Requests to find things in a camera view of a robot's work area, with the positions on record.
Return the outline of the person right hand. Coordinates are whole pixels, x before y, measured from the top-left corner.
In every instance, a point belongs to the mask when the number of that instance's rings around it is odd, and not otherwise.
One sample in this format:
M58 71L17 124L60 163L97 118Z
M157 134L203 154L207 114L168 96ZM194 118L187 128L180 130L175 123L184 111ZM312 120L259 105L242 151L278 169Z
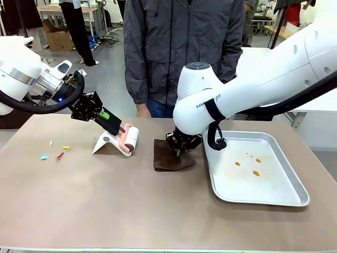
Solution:
M149 112L145 103L136 104L136 110L137 110L137 113L136 113L137 117L140 117L140 118L150 118L151 117L151 113Z

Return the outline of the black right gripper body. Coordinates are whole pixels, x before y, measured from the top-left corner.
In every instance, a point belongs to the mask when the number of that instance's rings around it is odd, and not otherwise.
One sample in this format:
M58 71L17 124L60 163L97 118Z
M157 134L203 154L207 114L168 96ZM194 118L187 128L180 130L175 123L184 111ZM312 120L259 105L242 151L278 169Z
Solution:
M176 141L193 141L195 138L197 138L197 135L185 134L177 127L175 127L173 131L173 136L176 139Z

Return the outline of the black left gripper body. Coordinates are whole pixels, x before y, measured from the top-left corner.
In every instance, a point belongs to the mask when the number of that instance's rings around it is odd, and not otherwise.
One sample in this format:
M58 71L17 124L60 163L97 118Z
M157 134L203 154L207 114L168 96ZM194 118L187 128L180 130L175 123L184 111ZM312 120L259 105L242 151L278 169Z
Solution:
M60 104L57 109L54 110L54 113L65 108L70 108L81 97L84 87L84 80L74 80L72 84L64 83L54 95L54 101Z

